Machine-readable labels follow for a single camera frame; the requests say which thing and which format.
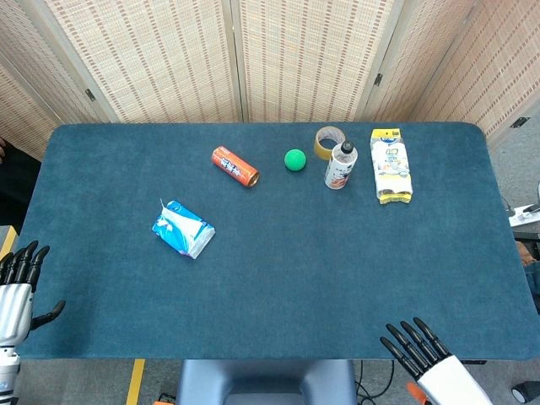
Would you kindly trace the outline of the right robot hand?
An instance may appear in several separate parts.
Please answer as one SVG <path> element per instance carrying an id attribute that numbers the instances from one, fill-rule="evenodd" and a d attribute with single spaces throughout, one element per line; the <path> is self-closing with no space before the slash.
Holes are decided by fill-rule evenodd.
<path id="1" fill-rule="evenodd" d="M 431 405 L 494 405 L 463 363 L 420 318 L 400 327 L 386 324 L 393 336 L 382 345 L 408 372 Z"/>

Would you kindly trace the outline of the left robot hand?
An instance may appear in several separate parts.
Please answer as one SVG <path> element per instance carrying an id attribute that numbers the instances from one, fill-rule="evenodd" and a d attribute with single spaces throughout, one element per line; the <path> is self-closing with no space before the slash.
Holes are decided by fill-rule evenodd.
<path id="1" fill-rule="evenodd" d="M 34 295 L 41 267 L 50 247 L 38 251 L 34 240 L 0 259 L 0 353 L 13 352 L 31 331 L 56 320 L 66 301 L 59 300 L 46 314 L 34 316 Z"/>

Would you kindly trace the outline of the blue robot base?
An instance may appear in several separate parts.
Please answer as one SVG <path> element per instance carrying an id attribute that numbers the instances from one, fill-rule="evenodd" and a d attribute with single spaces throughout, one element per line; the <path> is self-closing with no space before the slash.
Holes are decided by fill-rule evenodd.
<path id="1" fill-rule="evenodd" d="M 182 362 L 175 405 L 358 405 L 346 359 Z"/>

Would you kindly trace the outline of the blue tissue pack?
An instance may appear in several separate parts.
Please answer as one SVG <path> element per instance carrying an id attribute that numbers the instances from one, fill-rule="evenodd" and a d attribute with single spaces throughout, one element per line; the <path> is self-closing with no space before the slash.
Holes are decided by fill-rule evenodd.
<path id="1" fill-rule="evenodd" d="M 180 202 L 161 204 L 152 231 L 173 250 L 195 260 L 215 235 L 215 228 Z"/>

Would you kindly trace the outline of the white power strip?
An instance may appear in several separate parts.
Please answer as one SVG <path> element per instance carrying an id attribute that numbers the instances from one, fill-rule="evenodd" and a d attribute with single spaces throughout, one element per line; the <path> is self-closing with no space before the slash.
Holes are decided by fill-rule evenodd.
<path id="1" fill-rule="evenodd" d="M 540 222 L 540 203 L 514 208 L 509 222 L 511 228 Z"/>

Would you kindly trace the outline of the blue table mat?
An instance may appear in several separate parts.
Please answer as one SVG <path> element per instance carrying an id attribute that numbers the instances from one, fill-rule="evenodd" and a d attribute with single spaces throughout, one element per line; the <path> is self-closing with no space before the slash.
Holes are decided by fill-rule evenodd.
<path id="1" fill-rule="evenodd" d="M 373 125 L 343 122 L 359 158 L 326 187 L 315 123 L 78 124 L 51 135 L 19 238 L 51 249 L 32 359 L 384 359 L 386 324 L 422 319 L 462 359 L 540 357 L 527 285 L 482 131 L 403 123 L 410 203 L 381 205 Z M 224 146 L 256 168 L 221 170 Z M 215 228 L 193 260 L 152 227 L 177 201 Z"/>

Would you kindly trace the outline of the yellow white sponge pack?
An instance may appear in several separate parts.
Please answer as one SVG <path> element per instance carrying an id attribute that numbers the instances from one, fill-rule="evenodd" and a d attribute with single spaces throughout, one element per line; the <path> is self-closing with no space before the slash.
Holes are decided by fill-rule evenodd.
<path id="1" fill-rule="evenodd" d="M 400 129 L 374 129 L 370 136 L 370 154 L 379 203 L 410 203 L 412 177 Z"/>

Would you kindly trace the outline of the white plastic bottle black cap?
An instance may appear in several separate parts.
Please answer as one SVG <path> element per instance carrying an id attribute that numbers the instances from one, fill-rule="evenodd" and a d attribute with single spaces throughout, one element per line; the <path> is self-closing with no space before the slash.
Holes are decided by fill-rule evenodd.
<path id="1" fill-rule="evenodd" d="M 324 182 L 333 190 L 342 189 L 358 159 L 358 151 L 351 141 L 344 141 L 332 149 Z"/>

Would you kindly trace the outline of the yellow tape roll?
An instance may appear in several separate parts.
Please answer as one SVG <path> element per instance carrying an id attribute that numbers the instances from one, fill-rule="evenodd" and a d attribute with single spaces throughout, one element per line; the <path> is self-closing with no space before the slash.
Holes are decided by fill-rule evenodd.
<path id="1" fill-rule="evenodd" d="M 334 126 L 322 127 L 315 135 L 314 153 L 320 159 L 328 161 L 333 148 L 345 140 L 346 136 L 341 129 Z"/>

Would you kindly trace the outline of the green ball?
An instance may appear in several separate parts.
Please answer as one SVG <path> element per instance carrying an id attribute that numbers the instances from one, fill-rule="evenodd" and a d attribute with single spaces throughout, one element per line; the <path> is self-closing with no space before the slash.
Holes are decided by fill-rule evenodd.
<path id="1" fill-rule="evenodd" d="M 298 148 L 292 148 L 285 154 L 283 162 L 288 170 L 300 171 L 305 168 L 306 156 L 302 150 Z"/>

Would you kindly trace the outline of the orange drink can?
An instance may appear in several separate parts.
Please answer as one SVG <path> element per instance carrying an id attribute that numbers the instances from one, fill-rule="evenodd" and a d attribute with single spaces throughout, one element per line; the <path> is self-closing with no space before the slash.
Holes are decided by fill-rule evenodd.
<path id="1" fill-rule="evenodd" d="M 242 186 L 251 188 L 259 180 L 259 171 L 232 153 L 224 146 L 218 146 L 212 152 L 212 161 L 221 170 L 238 181 Z"/>

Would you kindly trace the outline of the bamboo folding screen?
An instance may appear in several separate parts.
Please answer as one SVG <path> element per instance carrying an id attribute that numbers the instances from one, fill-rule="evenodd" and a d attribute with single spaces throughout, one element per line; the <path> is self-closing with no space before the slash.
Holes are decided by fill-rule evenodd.
<path id="1" fill-rule="evenodd" d="M 0 0 L 0 137 L 84 122 L 468 122 L 540 104 L 540 0 Z"/>

